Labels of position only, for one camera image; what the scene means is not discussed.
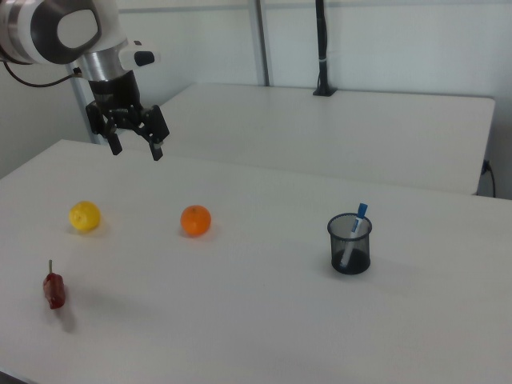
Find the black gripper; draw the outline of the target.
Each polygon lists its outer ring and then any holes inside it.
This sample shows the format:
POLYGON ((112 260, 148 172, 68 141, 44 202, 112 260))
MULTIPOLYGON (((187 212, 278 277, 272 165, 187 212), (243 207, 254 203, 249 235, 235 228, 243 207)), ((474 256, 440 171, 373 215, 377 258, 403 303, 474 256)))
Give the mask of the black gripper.
POLYGON ((142 137, 150 148, 153 160, 162 158, 162 144, 170 131, 158 105, 143 109, 134 73, 103 81, 90 81, 94 100, 86 106, 91 132, 107 140, 113 155, 122 152, 117 127, 111 115, 126 118, 128 129, 142 137))

